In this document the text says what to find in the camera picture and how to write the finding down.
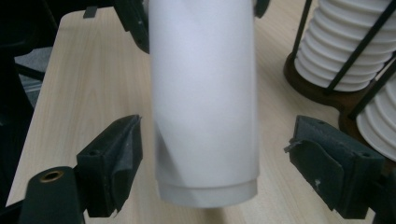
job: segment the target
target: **stack of white cups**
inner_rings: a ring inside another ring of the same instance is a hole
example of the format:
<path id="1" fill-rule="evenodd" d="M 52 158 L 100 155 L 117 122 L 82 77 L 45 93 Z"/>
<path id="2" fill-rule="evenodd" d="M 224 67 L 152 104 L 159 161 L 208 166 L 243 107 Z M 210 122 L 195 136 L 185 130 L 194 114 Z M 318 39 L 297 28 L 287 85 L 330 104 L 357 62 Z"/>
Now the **stack of white cups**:
<path id="1" fill-rule="evenodd" d="M 387 82 L 358 115 L 363 138 L 384 156 L 396 161 L 396 76 Z"/>
<path id="2" fill-rule="evenodd" d="M 319 0 L 319 7 L 300 44 L 295 67 L 307 81 L 327 88 L 391 0 Z M 335 87 L 367 87 L 396 50 L 396 13 Z"/>

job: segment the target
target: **gray floor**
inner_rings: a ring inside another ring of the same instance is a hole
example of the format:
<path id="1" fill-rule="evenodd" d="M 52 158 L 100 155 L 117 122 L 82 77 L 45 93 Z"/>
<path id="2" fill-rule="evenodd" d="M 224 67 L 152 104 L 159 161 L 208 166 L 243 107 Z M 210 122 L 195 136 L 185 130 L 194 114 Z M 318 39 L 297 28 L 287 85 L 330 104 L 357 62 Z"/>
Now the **gray floor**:
<path id="1" fill-rule="evenodd" d="M 16 57 L 15 62 L 37 71 L 45 72 L 50 60 L 51 51 L 52 48 L 34 49 L 29 54 Z M 38 94 L 40 93 L 41 82 L 21 75 L 20 78 L 30 102 L 35 106 Z"/>

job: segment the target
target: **white cylinder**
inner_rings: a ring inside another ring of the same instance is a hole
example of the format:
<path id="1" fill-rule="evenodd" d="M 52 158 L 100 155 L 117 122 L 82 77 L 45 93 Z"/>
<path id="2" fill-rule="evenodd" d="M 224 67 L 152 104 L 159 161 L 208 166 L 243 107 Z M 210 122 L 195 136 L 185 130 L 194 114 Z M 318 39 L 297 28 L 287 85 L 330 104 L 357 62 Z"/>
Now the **white cylinder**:
<path id="1" fill-rule="evenodd" d="M 192 207 L 257 194 L 251 0 L 150 0 L 149 43 L 160 197 Z"/>

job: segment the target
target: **wooden table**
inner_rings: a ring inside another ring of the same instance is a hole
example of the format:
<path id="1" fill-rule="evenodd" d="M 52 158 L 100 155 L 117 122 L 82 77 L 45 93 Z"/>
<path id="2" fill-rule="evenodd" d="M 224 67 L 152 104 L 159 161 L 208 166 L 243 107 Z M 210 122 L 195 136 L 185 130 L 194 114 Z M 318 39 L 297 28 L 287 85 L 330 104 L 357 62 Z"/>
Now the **wooden table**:
<path id="1" fill-rule="evenodd" d="M 219 209 L 165 203 L 156 193 L 151 127 L 149 56 L 125 33 L 111 8 L 94 19 L 83 11 L 64 16 L 50 57 L 33 121 L 8 204 L 24 198 L 28 180 L 55 166 L 71 166 L 76 155 L 113 120 L 139 114 L 144 159 L 121 212 L 87 223 L 371 223 L 343 220 L 312 190 L 283 148 L 292 137 L 296 115 L 336 126 L 335 109 L 298 94 L 283 76 L 304 0 L 272 1 L 256 20 L 261 128 L 261 175 L 254 199 Z"/>

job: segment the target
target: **light wood tabletop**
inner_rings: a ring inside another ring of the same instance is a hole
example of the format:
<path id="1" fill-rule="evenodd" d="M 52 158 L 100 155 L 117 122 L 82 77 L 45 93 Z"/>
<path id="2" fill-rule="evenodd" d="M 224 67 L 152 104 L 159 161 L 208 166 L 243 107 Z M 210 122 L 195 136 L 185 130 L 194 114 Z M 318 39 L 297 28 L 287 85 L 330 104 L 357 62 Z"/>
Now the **light wood tabletop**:
<path id="1" fill-rule="evenodd" d="M 333 126 L 338 119 L 335 109 L 304 98 L 283 76 L 303 6 L 304 0 L 272 1 L 264 17 L 255 20 L 261 138 L 255 198 L 218 209 L 160 200 L 154 176 L 149 55 L 137 48 L 109 7 L 99 9 L 93 19 L 83 19 L 83 11 L 62 19 L 8 204 L 24 198 L 28 180 L 39 172 L 74 167 L 76 155 L 112 121 L 139 114 L 144 159 L 131 195 L 117 215 L 87 218 L 87 223 L 371 223 L 372 211 L 366 220 L 344 220 L 330 211 L 283 149 L 297 115 Z"/>

